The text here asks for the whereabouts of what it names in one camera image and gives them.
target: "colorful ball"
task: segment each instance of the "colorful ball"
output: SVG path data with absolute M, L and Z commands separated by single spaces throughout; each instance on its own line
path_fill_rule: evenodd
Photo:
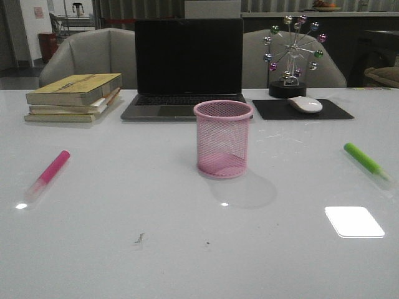
M 316 31 L 319 28 L 320 24 L 318 22 L 314 22 L 310 25 L 311 31 Z
M 327 36 L 323 33 L 323 34 L 319 34 L 319 36 L 317 36 L 317 41 L 318 42 L 325 42 L 327 40 Z
M 292 17 L 291 16 L 285 16 L 284 17 L 284 24 L 289 25 L 292 23 Z
M 279 26 L 272 26 L 272 27 L 270 28 L 271 34 L 277 34 L 277 33 L 279 33 L 279 31 L 280 31 Z
M 316 58 L 321 58 L 323 57 L 323 51 L 322 50 L 317 50 L 314 52 L 314 57 Z
M 318 66 L 319 66 L 319 64 L 317 62 L 311 62 L 309 64 L 309 70 L 317 70 Z
M 272 58 L 273 58 L 273 55 L 272 55 L 272 54 L 264 54 L 264 55 L 263 55 L 263 60 L 266 61 L 266 62 L 271 61 Z
M 263 38 L 263 43 L 265 45 L 270 45 L 271 42 L 272 42 L 272 38 L 270 36 L 266 36 L 265 38 Z
M 305 16 L 304 14 L 298 17 L 298 23 L 299 24 L 303 24 L 306 22 L 307 16 Z
M 269 70 L 271 70 L 272 72 L 277 70 L 277 64 L 275 62 L 271 63 L 269 66 Z
M 298 69 L 296 69 L 296 70 L 294 71 L 294 76 L 295 76 L 295 77 L 299 77 L 300 75 L 302 75 L 302 70 L 301 70 L 300 68 L 298 68 Z

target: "yellow book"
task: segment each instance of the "yellow book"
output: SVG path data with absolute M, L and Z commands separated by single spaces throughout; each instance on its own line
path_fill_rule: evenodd
M 118 95 L 120 88 L 87 106 L 29 105 L 29 114 L 101 114 Z
M 27 114 L 25 121 L 51 123 L 90 123 L 95 120 L 94 114 Z
M 71 75 L 26 94 L 30 105 L 90 105 L 122 86 L 122 75 Z

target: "mouse pad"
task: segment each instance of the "mouse pad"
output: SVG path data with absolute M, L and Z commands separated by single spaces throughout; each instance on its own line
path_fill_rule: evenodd
M 350 120 L 353 116 L 326 99 L 317 99 L 323 109 L 317 113 L 302 113 L 292 107 L 288 100 L 253 100 L 264 120 Z

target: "computer mouse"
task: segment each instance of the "computer mouse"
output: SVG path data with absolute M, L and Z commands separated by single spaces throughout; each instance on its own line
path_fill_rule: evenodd
M 289 98 L 288 102 L 296 110 L 303 113 L 316 113 L 320 112 L 323 109 L 323 104 L 321 104 L 315 98 L 299 96 L 299 97 Z

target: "chair backrest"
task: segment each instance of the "chair backrest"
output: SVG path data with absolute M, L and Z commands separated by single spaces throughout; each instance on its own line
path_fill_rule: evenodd
M 105 28 L 68 37 L 43 68 L 39 85 L 73 74 L 101 73 L 122 73 L 122 88 L 137 88 L 134 31 Z
M 277 70 L 271 72 L 268 70 L 269 64 L 264 61 L 264 54 L 268 53 L 267 46 L 264 45 L 264 37 L 271 36 L 270 53 L 284 53 L 286 45 L 290 41 L 290 35 L 293 33 L 280 31 L 279 34 L 269 35 L 269 29 L 253 31 L 244 34 L 243 44 L 243 88 L 267 88 L 267 81 L 278 81 L 287 65 L 286 55 L 278 63 Z M 299 80 L 306 83 L 307 87 L 346 87 L 347 82 L 338 69 L 330 55 L 322 44 L 316 41 L 314 37 L 300 35 L 303 39 L 300 44 L 307 44 L 304 48 L 311 51 L 322 50 L 323 57 L 315 58 L 311 52 L 301 51 L 303 57 L 297 59 L 298 67 L 303 70 Z M 309 70 L 311 62 L 319 64 L 317 70 Z

